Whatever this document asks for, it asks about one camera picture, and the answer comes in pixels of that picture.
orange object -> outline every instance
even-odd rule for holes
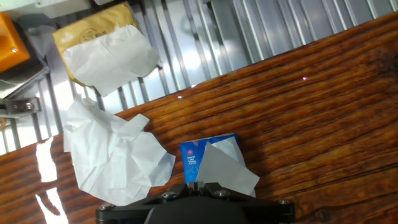
[[[30,58],[22,39],[6,15],[0,12],[0,72]]]

paper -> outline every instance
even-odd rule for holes
[[[223,151],[223,153],[229,155],[234,160],[238,161],[242,166],[246,167],[241,149],[239,148],[238,143],[236,142],[234,137],[213,143],[212,146]]]
[[[79,189],[123,206],[143,199],[149,189],[166,184],[175,156],[144,132],[149,119],[139,114],[125,121],[77,97],[67,111],[64,151],[71,152]]]
[[[101,96],[148,75],[159,55],[132,25],[66,49],[63,59],[75,78]]]
[[[222,187],[250,195],[259,179],[236,159],[207,143],[197,181],[218,182]]]

crumpled tissue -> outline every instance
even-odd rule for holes
[[[132,25],[70,47],[62,57],[73,76],[85,85],[94,86],[101,96],[150,74],[160,59]]]
[[[125,121],[99,110],[96,102],[77,97],[67,118],[64,151],[71,152],[80,190],[124,206],[169,181],[175,156],[143,131],[149,122],[145,116]]]

metal grating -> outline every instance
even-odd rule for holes
[[[190,88],[398,9],[397,0],[153,0],[132,5],[142,33],[159,52],[163,69],[125,84],[107,97],[69,80],[55,46],[51,72],[18,94],[37,96],[42,111],[8,121],[0,154],[62,133],[66,110],[77,94],[117,113]],[[66,26],[82,11],[55,19]]]

metal bracket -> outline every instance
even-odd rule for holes
[[[1,118],[21,118],[39,111],[41,107],[37,97],[0,100]]]

